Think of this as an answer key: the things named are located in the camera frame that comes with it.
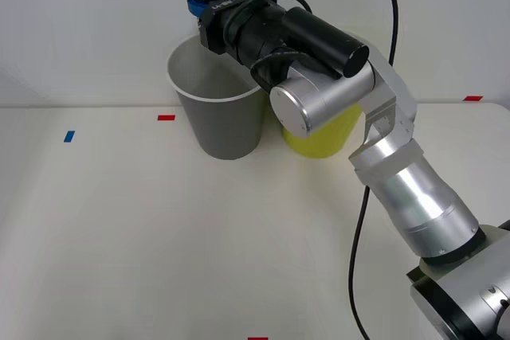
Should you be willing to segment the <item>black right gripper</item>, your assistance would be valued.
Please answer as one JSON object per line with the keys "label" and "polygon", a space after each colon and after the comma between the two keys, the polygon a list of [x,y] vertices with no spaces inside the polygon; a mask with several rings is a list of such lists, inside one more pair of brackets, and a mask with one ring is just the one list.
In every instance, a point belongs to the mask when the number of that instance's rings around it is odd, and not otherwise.
{"label": "black right gripper", "polygon": [[245,0],[186,0],[189,12],[199,19],[201,44],[212,53],[227,51],[223,30],[230,15]]}

